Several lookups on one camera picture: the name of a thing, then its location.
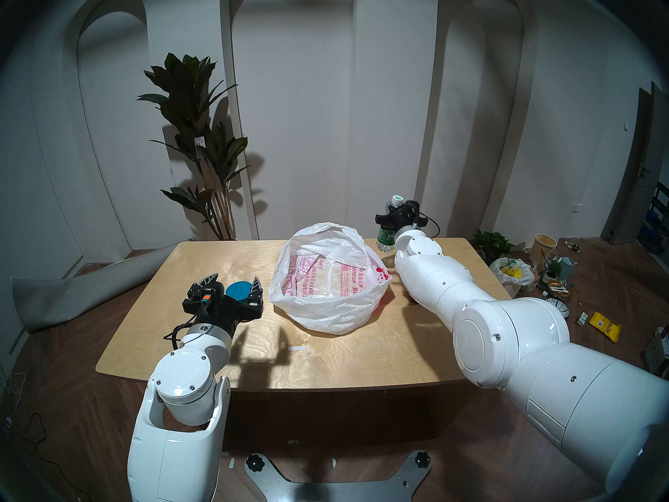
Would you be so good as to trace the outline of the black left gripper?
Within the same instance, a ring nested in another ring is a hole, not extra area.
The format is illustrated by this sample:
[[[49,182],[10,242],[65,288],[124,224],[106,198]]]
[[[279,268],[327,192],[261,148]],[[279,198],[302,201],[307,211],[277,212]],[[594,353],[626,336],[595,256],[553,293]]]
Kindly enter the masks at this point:
[[[232,284],[225,288],[217,284],[218,273],[191,285],[183,301],[183,311],[192,319],[182,327],[209,324],[234,336],[239,323],[247,323],[262,317],[263,289],[257,276],[252,284]]]

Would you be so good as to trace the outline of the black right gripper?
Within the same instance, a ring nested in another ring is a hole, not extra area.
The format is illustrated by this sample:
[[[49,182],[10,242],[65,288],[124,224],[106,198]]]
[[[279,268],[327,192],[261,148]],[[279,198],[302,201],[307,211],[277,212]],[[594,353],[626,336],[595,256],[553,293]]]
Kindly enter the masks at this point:
[[[390,227],[393,232],[409,226],[412,229],[423,227],[423,217],[420,214],[419,202],[413,199],[405,200],[400,206],[390,203],[385,206],[382,214],[375,215],[375,223],[380,227]]]

